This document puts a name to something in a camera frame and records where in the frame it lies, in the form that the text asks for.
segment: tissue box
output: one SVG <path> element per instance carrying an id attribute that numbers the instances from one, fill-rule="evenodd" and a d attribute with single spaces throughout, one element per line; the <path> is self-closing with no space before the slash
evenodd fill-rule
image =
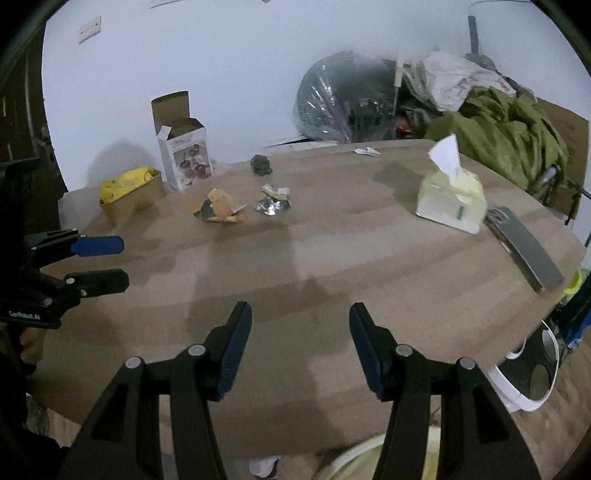
<path id="1" fill-rule="evenodd" d="M 476 234 L 486 215 L 486 199 L 478 176 L 459 168 L 454 186 L 439 168 L 431 168 L 418 192 L 417 215 Z"/>

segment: aluminum foil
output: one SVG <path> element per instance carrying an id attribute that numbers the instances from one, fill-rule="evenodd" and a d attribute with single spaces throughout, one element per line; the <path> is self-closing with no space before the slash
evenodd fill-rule
<path id="1" fill-rule="evenodd" d="M 289 210 L 290 207 L 290 203 L 287 200 L 278 200 L 272 197 L 265 197 L 254 205 L 254 208 L 257 212 L 261 212 L 269 216 L 285 212 L 286 210 Z"/>
<path id="2" fill-rule="evenodd" d="M 201 206 L 201 209 L 195 212 L 194 215 L 196 217 L 201 217 L 203 220 L 215 217 L 216 214 L 213 211 L 212 201 L 210 199 L 205 200 L 205 202 L 203 202 L 203 205 Z"/>

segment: yellow plastic bag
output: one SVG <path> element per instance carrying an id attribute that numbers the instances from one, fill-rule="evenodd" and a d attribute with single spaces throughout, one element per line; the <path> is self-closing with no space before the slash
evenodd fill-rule
<path id="1" fill-rule="evenodd" d="M 126 171 L 114 180 L 103 180 L 100 184 L 101 203 L 110 203 L 127 195 L 152 180 L 158 174 L 154 167 L 141 167 Z"/>

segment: brown paper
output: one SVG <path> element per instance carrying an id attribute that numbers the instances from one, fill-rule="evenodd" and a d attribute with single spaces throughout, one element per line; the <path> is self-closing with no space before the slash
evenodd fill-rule
<path id="1" fill-rule="evenodd" d="M 212 207 L 216 217 L 226 218 L 232 216 L 234 213 L 232 205 L 230 204 L 230 199 L 223 190 L 213 189 L 209 192 L 207 198 L 212 201 Z"/>
<path id="2" fill-rule="evenodd" d="M 230 215 L 229 217 L 210 217 L 204 218 L 206 222 L 219 222 L 219 223 L 242 223 L 244 221 L 244 214 L 237 213 L 236 215 Z"/>
<path id="3" fill-rule="evenodd" d="M 589 122 L 576 113 L 545 100 L 538 99 L 538 103 L 548 115 L 553 127 L 560 134 L 569 150 L 569 160 L 566 165 L 566 177 L 579 186 L 583 186 L 587 170 L 587 156 L 589 153 Z M 573 205 L 574 189 L 560 186 L 550 200 L 552 208 L 568 215 Z M 574 211 L 576 217 L 578 205 Z"/>

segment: green object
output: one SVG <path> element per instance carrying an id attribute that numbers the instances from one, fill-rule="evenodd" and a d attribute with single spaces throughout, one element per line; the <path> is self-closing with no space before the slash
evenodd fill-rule
<path id="1" fill-rule="evenodd" d="M 271 168 L 271 162 L 264 155 L 255 155 L 251 159 L 251 168 L 254 173 L 262 177 L 263 175 L 269 175 L 273 173 Z"/>
<path id="2" fill-rule="evenodd" d="M 568 159 L 566 144 L 538 103 L 528 95 L 510 97 L 495 88 L 473 87 L 458 112 L 431 122 L 426 138 L 456 134 L 460 153 L 527 190 L 557 164 L 558 182 Z"/>

